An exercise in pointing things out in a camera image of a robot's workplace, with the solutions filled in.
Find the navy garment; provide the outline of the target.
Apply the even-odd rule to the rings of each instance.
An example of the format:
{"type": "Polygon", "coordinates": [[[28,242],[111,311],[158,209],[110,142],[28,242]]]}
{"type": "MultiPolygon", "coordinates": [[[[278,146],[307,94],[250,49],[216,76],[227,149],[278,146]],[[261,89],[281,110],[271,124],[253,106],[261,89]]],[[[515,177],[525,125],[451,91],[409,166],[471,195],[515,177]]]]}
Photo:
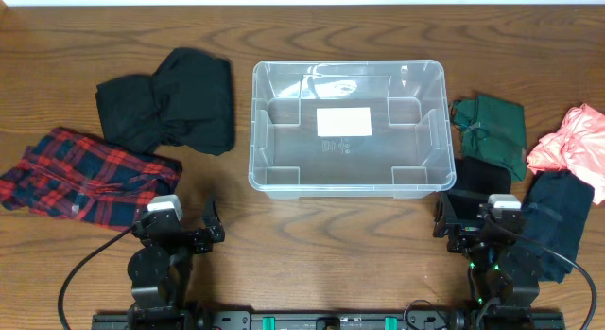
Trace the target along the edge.
{"type": "Polygon", "coordinates": [[[568,170],[540,171],[522,205],[522,236],[536,241],[516,245],[532,252],[542,268],[540,280],[560,283],[573,266],[546,252],[550,249],[575,261],[595,190],[568,170]]]}

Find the dark green drawstring garment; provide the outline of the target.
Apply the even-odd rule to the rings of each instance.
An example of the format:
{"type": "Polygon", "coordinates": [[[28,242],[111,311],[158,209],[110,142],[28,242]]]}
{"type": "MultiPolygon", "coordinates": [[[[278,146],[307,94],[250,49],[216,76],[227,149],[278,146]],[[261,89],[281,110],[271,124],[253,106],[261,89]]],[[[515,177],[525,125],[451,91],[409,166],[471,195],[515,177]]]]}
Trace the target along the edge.
{"type": "Polygon", "coordinates": [[[505,168],[514,182],[526,178],[527,132],[522,105],[479,95],[453,101],[450,111],[460,131],[463,157],[505,168]]]}

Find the red navy plaid shirt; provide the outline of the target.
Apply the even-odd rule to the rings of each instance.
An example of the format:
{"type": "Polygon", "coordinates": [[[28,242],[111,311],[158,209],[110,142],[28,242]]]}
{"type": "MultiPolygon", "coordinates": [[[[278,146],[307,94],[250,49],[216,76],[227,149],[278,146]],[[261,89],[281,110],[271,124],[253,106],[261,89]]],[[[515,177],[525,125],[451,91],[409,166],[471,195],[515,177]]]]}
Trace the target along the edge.
{"type": "Polygon", "coordinates": [[[123,231],[181,175],[179,161],[55,128],[1,176],[1,205],[123,231]]]}

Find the black drawstring garment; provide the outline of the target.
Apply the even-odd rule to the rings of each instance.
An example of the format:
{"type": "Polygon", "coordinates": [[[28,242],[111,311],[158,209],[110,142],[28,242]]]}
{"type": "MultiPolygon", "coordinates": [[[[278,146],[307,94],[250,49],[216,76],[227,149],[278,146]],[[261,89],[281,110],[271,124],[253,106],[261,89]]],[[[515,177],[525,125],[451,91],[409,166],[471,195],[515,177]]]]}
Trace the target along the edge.
{"type": "Polygon", "coordinates": [[[174,49],[151,75],[96,86],[105,140],[133,152],[188,146],[221,155],[234,146],[231,63],[194,48],[174,49]]]}

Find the pink coral garment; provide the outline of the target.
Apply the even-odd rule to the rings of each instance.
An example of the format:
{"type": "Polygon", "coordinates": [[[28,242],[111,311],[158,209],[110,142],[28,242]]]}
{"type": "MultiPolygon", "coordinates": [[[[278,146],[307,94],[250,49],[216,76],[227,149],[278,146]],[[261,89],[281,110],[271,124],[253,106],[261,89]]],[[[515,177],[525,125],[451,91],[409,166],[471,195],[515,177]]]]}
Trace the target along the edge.
{"type": "Polygon", "coordinates": [[[604,114],[582,104],[571,108],[556,132],[543,136],[527,156],[538,171],[568,170],[595,190],[593,203],[604,201],[604,114]]]}

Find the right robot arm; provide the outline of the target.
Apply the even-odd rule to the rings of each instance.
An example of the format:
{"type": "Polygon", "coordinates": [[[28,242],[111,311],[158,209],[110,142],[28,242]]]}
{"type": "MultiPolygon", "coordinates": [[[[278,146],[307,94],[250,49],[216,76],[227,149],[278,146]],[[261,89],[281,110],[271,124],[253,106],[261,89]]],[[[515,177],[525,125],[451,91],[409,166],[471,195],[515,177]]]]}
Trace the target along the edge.
{"type": "Polygon", "coordinates": [[[515,245],[525,218],[511,194],[483,195],[453,189],[442,192],[433,236],[447,238],[447,250],[469,261],[473,298],[496,306],[528,309],[540,292],[542,269],[532,254],[515,245]]]}

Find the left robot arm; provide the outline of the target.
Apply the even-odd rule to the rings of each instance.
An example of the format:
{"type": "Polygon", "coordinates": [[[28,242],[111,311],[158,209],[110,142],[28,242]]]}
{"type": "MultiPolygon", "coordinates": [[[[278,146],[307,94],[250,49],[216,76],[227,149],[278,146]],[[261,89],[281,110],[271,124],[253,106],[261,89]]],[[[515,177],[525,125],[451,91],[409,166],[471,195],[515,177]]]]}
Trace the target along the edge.
{"type": "Polygon", "coordinates": [[[128,264],[132,297],[139,309],[183,307],[193,257],[225,240],[215,199],[204,205],[202,228],[185,231],[182,218],[179,198],[166,195],[154,198],[133,225],[132,234],[143,244],[128,264]]]}

